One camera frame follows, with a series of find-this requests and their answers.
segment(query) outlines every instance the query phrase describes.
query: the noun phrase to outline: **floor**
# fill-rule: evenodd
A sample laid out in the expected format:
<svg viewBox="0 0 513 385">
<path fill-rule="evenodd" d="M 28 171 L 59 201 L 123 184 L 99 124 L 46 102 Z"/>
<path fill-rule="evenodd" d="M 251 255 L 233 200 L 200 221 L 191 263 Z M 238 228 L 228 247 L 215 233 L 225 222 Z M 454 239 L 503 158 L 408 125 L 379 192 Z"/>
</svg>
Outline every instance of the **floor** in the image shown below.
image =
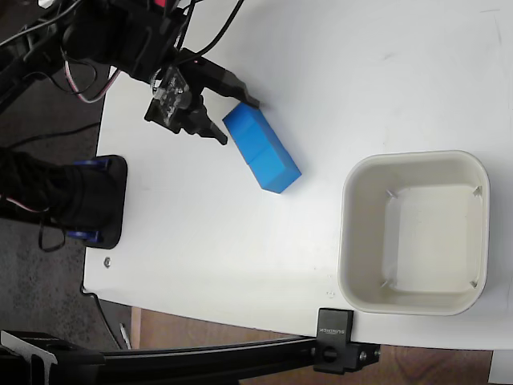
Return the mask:
<svg viewBox="0 0 513 385">
<path fill-rule="evenodd" d="M 34 21 L 38 12 L 33 0 L 0 0 L 0 40 Z M 106 76 L 107 68 L 103 68 L 99 83 Z M 83 104 L 48 81 L 38 82 L 0 115 L 0 146 L 99 121 L 102 108 L 102 103 Z M 28 144 L 20 150 L 42 160 L 69 164 L 91 158 L 97 139 L 98 130 L 93 129 Z M 59 243 L 59 237 L 59 232 L 48 231 L 45 243 Z M 85 248 L 77 241 L 67 241 L 58 252 L 44 253 L 38 249 L 36 226 L 0 221 L 0 330 L 44 331 L 84 347 L 115 349 L 94 301 L 79 295 L 84 255 Z M 119 322 L 130 324 L 126 306 L 105 303 L 104 307 L 116 330 Z"/>
<path fill-rule="evenodd" d="M 39 12 L 34 0 L 0 0 L 0 39 L 13 34 Z M 102 79 L 107 69 L 102 69 Z M 34 85 L 0 117 L 0 146 L 43 132 L 59 132 L 99 121 L 102 104 L 81 104 L 47 82 Z M 95 154 L 98 131 L 41 141 L 22 150 L 58 164 Z M 39 330 L 98 350 L 115 348 L 95 304 L 79 295 L 84 248 L 69 241 L 64 249 L 38 250 L 37 229 L 0 221 L 0 329 Z M 59 234 L 49 232 L 49 243 Z M 104 303 L 115 327 L 130 324 L 130 309 Z M 276 338 L 279 334 L 217 325 L 142 311 L 140 347 L 191 347 Z M 247 384 L 487 383 L 491 352 L 442 351 L 384 346 L 381 362 L 343 377 L 314 373 L 311 368 L 246 380 Z"/>
</svg>

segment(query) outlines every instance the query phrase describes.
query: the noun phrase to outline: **black cable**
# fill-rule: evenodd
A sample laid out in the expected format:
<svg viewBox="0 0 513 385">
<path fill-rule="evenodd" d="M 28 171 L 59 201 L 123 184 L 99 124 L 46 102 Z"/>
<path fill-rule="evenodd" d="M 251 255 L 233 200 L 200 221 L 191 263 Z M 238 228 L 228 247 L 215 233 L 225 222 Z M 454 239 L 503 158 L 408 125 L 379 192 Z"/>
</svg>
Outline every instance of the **black cable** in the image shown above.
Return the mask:
<svg viewBox="0 0 513 385">
<path fill-rule="evenodd" d="M 83 131 L 86 131 L 86 130 L 88 130 L 90 128 L 99 126 L 99 124 L 100 124 L 100 122 L 96 122 L 96 123 L 88 124 L 87 126 L 84 126 L 84 127 L 81 127 L 81 128 L 77 128 L 77 129 L 72 130 L 72 131 L 54 132 L 54 133 L 51 133 L 51 134 L 42 134 L 42 135 L 32 136 L 30 138 L 26 138 L 24 140 L 20 140 L 19 142 L 16 142 L 16 143 L 12 144 L 11 146 L 8 146 L 7 148 L 12 150 L 14 148 L 21 147 L 21 146 L 23 146 L 23 145 L 25 145 L 27 143 L 35 142 L 36 140 L 45 140 L 45 139 L 56 138 L 57 136 L 69 136 L 69 135 L 78 134 L 79 132 L 83 132 Z"/>
<path fill-rule="evenodd" d="M 189 23 L 191 22 L 192 12 L 194 12 L 194 5 L 196 4 L 196 0 L 191 0 L 191 3 L 188 5 L 187 19 L 185 20 L 185 24 L 182 27 L 182 31 L 180 32 L 180 39 L 178 40 L 178 44 L 176 44 L 176 49 L 179 51 L 182 49 L 185 40 L 185 34 L 187 34 L 187 29 L 189 28 Z"/>
<path fill-rule="evenodd" d="M 236 17 L 237 12 L 239 12 L 239 9 L 242 7 L 242 3 L 244 0 L 239 0 L 237 4 L 235 5 L 235 8 L 233 9 L 232 13 L 228 17 L 228 20 L 223 25 L 223 28 L 219 31 L 217 36 L 208 44 L 203 50 L 200 50 L 196 52 L 194 55 L 188 56 L 187 58 L 181 59 L 178 62 L 175 63 L 176 66 L 179 66 L 181 64 L 190 62 L 192 60 L 196 60 L 200 58 L 201 56 L 205 55 L 207 52 L 209 52 L 223 37 L 226 30 L 230 27 L 230 24 L 232 24 L 233 19 Z"/>
<path fill-rule="evenodd" d="M 84 62 L 82 60 L 73 60 L 74 62 L 78 63 L 78 64 L 82 64 L 84 66 L 88 66 L 90 69 L 93 70 L 93 80 L 81 91 L 70 91 L 70 90 L 67 90 L 66 88 L 64 88 L 63 86 L 61 86 L 59 83 L 57 83 L 57 80 L 54 79 L 53 76 L 51 75 L 48 75 L 47 73 L 45 72 L 42 72 L 42 71 L 34 71 L 34 72 L 31 72 L 30 74 L 28 75 L 25 75 L 23 77 L 23 79 L 26 79 L 32 75 L 42 75 L 44 76 L 45 78 L 49 79 L 52 84 L 54 86 L 56 86 L 60 91 L 68 94 L 68 95 L 80 95 L 80 94 L 83 94 L 84 92 L 86 92 L 87 90 L 89 90 L 96 82 L 96 80 L 98 79 L 98 70 L 96 69 L 96 67 L 94 65 L 92 65 L 91 63 L 88 63 L 88 62 Z"/>
<path fill-rule="evenodd" d="M 195 3 L 202 2 L 203 0 L 196 0 Z M 184 10 L 188 9 L 191 6 L 191 3 L 189 3 L 187 6 L 184 7 Z"/>
<path fill-rule="evenodd" d="M 169 15 L 169 4 L 174 2 L 175 0 L 165 0 L 164 3 L 164 12 L 162 13 L 162 18 L 166 18 Z"/>
<path fill-rule="evenodd" d="M 47 22 L 43 22 L 41 24 L 38 24 L 37 26 L 33 26 L 33 27 L 31 27 L 31 28 L 29 28 L 27 30 L 23 30 L 23 31 L 21 31 L 21 32 L 15 34 L 13 36 L 11 36 L 10 38 L 8 38 L 8 39 L 6 39 L 6 40 L 4 40 L 3 42 L 0 43 L 0 48 L 6 46 L 7 44 L 12 43 L 14 40 L 19 39 L 22 36 L 25 36 L 26 34 L 29 34 L 29 33 L 34 32 L 36 30 L 40 30 L 41 28 L 44 28 L 45 26 L 50 26 L 52 24 L 55 24 L 61 18 L 65 18 L 67 15 L 69 15 L 71 12 L 73 12 L 73 10 L 75 10 L 80 4 L 82 4 L 83 1 L 84 0 L 77 0 L 76 2 L 71 4 L 70 7 L 67 8 L 64 12 L 62 12 L 61 14 L 58 14 L 54 18 L 51 18 Z"/>
<path fill-rule="evenodd" d="M 45 229 L 45 220 L 46 220 L 46 214 L 42 213 L 41 220 L 39 222 L 38 246 L 39 246 L 39 249 L 44 251 L 45 253 L 53 253 L 54 251 L 57 251 L 57 250 L 60 250 L 61 248 L 63 248 L 64 245 L 66 244 L 66 230 L 62 226 L 59 225 L 59 229 L 63 232 L 63 240 L 57 245 L 53 245 L 50 247 L 44 247 L 42 245 L 42 239 L 43 239 L 43 234 L 44 234 L 44 229 Z"/>
<path fill-rule="evenodd" d="M 80 290 L 79 290 L 80 295 L 82 295 L 84 297 L 90 297 L 95 300 L 95 304 L 96 304 L 96 307 L 98 308 L 99 315 L 101 315 L 102 321 L 105 324 L 105 327 L 107 328 L 107 331 L 109 332 L 109 335 L 111 336 L 112 341 L 114 341 L 115 345 L 122 351 L 123 346 L 119 343 L 118 339 L 115 337 L 114 331 L 112 330 L 111 325 L 107 321 L 107 317 L 105 316 L 105 313 L 103 312 L 102 304 L 99 301 L 98 295 L 96 295 L 96 293 L 85 291 L 86 288 L 83 285 L 83 279 L 84 279 L 85 273 L 86 273 L 86 259 L 84 258 L 82 282 L 80 283 Z"/>
</svg>

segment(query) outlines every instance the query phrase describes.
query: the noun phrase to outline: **black clamp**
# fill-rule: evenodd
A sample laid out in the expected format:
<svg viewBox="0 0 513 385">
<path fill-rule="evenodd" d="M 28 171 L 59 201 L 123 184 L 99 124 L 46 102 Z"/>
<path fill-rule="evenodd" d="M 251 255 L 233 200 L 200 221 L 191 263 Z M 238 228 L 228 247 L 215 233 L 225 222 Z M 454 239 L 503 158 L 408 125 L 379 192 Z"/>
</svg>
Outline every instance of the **black clamp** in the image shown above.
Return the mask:
<svg viewBox="0 0 513 385">
<path fill-rule="evenodd" d="M 97 156 L 75 162 L 71 175 L 80 193 L 59 221 L 67 236 L 87 247 L 112 249 L 121 238 L 128 166 L 121 156 Z"/>
<path fill-rule="evenodd" d="M 343 375 L 346 371 L 360 371 L 363 367 L 379 361 L 380 346 L 351 342 L 352 329 L 352 310 L 319 310 L 313 364 L 315 371 Z"/>
</svg>

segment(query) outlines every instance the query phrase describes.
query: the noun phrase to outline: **wire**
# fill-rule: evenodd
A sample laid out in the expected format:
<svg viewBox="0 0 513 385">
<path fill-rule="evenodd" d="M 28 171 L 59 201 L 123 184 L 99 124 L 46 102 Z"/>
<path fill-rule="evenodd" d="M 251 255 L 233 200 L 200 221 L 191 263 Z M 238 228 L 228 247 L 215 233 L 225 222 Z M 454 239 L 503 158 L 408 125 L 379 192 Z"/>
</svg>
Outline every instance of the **wire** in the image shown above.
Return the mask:
<svg viewBox="0 0 513 385">
<path fill-rule="evenodd" d="M 28 75 L 25 75 L 23 77 L 23 80 L 25 80 L 26 78 L 32 76 L 32 75 L 42 75 L 44 76 L 45 78 L 49 79 L 52 84 L 54 86 L 56 86 L 60 91 L 68 94 L 68 95 L 79 95 L 79 94 L 83 94 L 84 92 L 86 92 L 87 90 L 89 90 L 93 84 L 95 84 L 96 80 L 98 79 L 98 70 L 96 69 L 96 67 L 94 65 L 92 65 L 91 63 L 88 63 L 88 62 L 83 62 L 81 60 L 75 60 L 77 63 L 79 64 L 82 64 L 84 66 L 88 66 L 89 68 L 91 68 L 93 70 L 93 80 L 81 91 L 69 91 L 67 90 L 66 88 L 64 88 L 63 86 L 61 86 L 59 83 L 57 83 L 57 80 L 54 79 L 53 76 L 50 76 L 48 75 L 47 73 L 45 72 L 42 72 L 42 71 L 34 71 L 34 72 L 31 72 L 30 74 Z"/>
<path fill-rule="evenodd" d="M 190 62 L 192 60 L 196 60 L 200 58 L 201 56 L 205 55 L 207 52 L 209 52 L 223 37 L 226 30 L 230 27 L 230 24 L 232 24 L 233 19 L 236 17 L 237 12 L 239 12 L 239 9 L 242 7 L 242 3 L 244 0 L 239 0 L 237 4 L 235 5 L 235 8 L 233 9 L 232 13 L 228 17 L 228 20 L 223 25 L 217 36 L 208 44 L 204 49 L 196 52 L 194 55 L 188 56 L 187 58 L 181 59 L 178 62 L 175 63 L 176 66 L 179 66 L 181 64 Z"/>
<path fill-rule="evenodd" d="M 17 205 L 20 209 L 24 209 L 25 211 L 28 211 L 29 213 L 39 214 L 39 213 L 44 213 L 44 212 L 48 211 L 48 208 L 46 208 L 44 210 L 34 210 L 34 209 L 31 209 L 29 207 L 26 207 L 22 202 L 16 201 L 15 199 L 9 198 L 9 197 L 6 198 L 6 201 L 8 201 L 8 202 L 10 202 L 10 203 L 12 203 L 14 205 Z"/>
<path fill-rule="evenodd" d="M 12 144 L 11 146 L 8 146 L 7 148 L 12 150 L 14 148 L 21 147 L 21 146 L 23 146 L 23 145 L 25 145 L 27 143 L 35 142 L 36 140 L 46 140 L 46 139 L 56 138 L 58 136 L 74 135 L 74 134 L 78 134 L 80 132 L 84 132 L 86 130 L 89 130 L 90 128 L 93 128 L 93 127 L 96 127 L 96 126 L 99 126 L 99 125 L 100 125 L 100 122 L 95 122 L 95 123 L 88 124 L 87 126 L 83 126 L 81 128 L 77 128 L 77 129 L 72 130 L 72 131 L 53 132 L 51 134 L 42 134 L 42 135 L 32 136 L 30 138 L 26 138 L 24 140 L 20 140 L 19 142 L 16 142 L 16 143 Z"/>
<path fill-rule="evenodd" d="M 164 0 L 165 3 L 164 3 L 164 11 L 162 13 L 162 18 L 166 18 L 169 14 L 169 4 L 171 4 L 171 2 L 174 0 Z"/>
<path fill-rule="evenodd" d="M 196 0 L 195 3 L 197 4 L 198 2 L 202 2 L 203 0 Z M 191 6 L 192 2 L 190 2 L 187 6 L 184 7 L 184 10 L 186 10 L 187 8 L 189 8 Z"/>
<path fill-rule="evenodd" d="M 189 23 L 191 22 L 192 12 L 194 12 L 194 5 L 196 4 L 196 0 L 191 0 L 191 3 L 187 6 L 187 19 L 185 20 L 185 24 L 180 32 L 180 39 L 178 40 L 178 44 L 176 44 L 176 49 L 179 51 L 182 49 L 185 40 L 185 34 L 187 34 L 187 29 L 189 28 Z"/>
<path fill-rule="evenodd" d="M 45 220 L 46 220 L 46 215 L 45 215 L 45 213 L 42 213 L 41 218 L 39 220 L 38 246 L 39 246 L 39 249 L 44 251 L 45 253 L 53 253 L 54 251 L 57 251 L 57 250 L 60 250 L 61 248 L 63 248 L 64 245 L 66 244 L 66 230 L 60 224 L 57 224 L 59 229 L 63 232 L 63 240 L 60 243 L 58 243 L 57 245 L 53 245 L 50 247 L 44 247 L 42 245 L 42 239 L 43 239 L 44 231 L 45 231 Z"/>
<path fill-rule="evenodd" d="M 85 269 L 86 269 L 86 260 L 85 260 L 85 258 L 84 258 L 84 261 L 83 261 L 83 268 L 84 268 L 84 273 L 85 273 Z M 112 341 L 114 341 L 115 345 L 122 351 L 123 347 L 119 343 L 118 339 L 115 337 L 114 331 L 112 330 L 111 325 L 107 321 L 107 317 L 105 316 L 105 313 L 103 312 L 102 304 L 99 301 L 98 295 L 96 295 L 96 293 L 85 291 L 86 288 L 83 285 L 84 273 L 82 275 L 82 282 L 80 283 L 80 289 L 79 289 L 80 294 L 82 296 L 84 296 L 84 297 L 90 297 L 90 298 L 93 298 L 95 300 L 95 304 L 96 304 L 96 307 L 98 308 L 98 312 L 99 312 L 99 314 L 102 317 L 102 321 L 105 324 L 105 327 L 107 328 L 107 331 L 109 332 L 109 335 L 111 336 Z"/>
<path fill-rule="evenodd" d="M 73 80 L 73 75 L 71 74 L 70 69 L 70 62 L 66 60 L 64 63 L 64 72 L 66 73 L 66 79 L 68 83 L 70 84 L 71 88 L 75 92 L 79 92 L 79 87 L 76 85 L 75 81 Z M 88 99 L 85 96 L 83 96 L 81 93 L 77 93 L 76 96 L 82 100 L 84 103 L 96 103 L 99 102 L 105 94 L 107 94 L 107 91 L 109 91 L 109 88 L 111 88 L 112 84 L 115 82 L 116 79 L 118 79 L 119 74 L 121 73 L 120 70 L 115 70 L 114 74 L 109 78 L 105 86 L 103 86 L 102 90 L 93 98 Z"/>
<path fill-rule="evenodd" d="M 73 10 L 75 10 L 78 6 L 80 6 L 80 4 L 82 4 L 83 1 L 84 0 L 77 0 L 76 2 L 71 4 L 69 6 L 69 8 L 67 8 L 64 12 L 62 12 L 61 14 L 58 14 L 54 18 L 51 18 L 47 22 L 43 22 L 43 23 L 38 24 L 37 26 L 33 26 L 33 27 L 31 27 L 31 28 L 29 28 L 27 30 L 23 30 L 21 32 L 18 32 L 17 34 L 15 34 L 15 35 L 11 36 L 10 38 L 8 38 L 8 39 L 4 40 L 3 42 L 1 42 L 0 43 L 0 48 L 6 46 L 7 44 L 12 43 L 14 40 L 19 39 L 22 36 L 25 36 L 26 34 L 29 34 L 29 33 L 34 32 L 36 30 L 40 30 L 41 28 L 44 28 L 45 26 L 50 26 L 52 24 L 55 24 L 61 18 L 65 18 L 67 15 L 69 15 L 71 12 L 73 12 Z"/>
</svg>

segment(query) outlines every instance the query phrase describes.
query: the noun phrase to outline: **white table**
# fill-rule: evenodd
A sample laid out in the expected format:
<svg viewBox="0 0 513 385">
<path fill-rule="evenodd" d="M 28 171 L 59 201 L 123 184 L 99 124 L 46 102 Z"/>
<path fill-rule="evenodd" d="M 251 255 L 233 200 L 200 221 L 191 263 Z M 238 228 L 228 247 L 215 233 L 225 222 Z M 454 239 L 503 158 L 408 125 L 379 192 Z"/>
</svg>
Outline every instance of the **white table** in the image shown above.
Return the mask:
<svg viewBox="0 0 513 385">
<path fill-rule="evenodd" d="M 220 29 L 234 0 L 195 10 L 186 46 Z M 123 236 L 89 249 L 101 298 L 208 321 L 315 335 L 320 307 L 349 309 L 337 283 L 341 191 L 378 153 L 462 149 L 491 179 L 487 286 L 454 317 L 355 315 L 353 339 L 513 349 L 513 2 L 247 0 L 207 57 L 233 71 L 303 176 L 259 188 L 232 141 L 144 122 L 151 92 L 121 76 L 98 153 L 127 159 Z M 205 92 L 221 119 L 236 105 Z M 111 258 L 111 268 L 103 266 Z"/>
</svg>

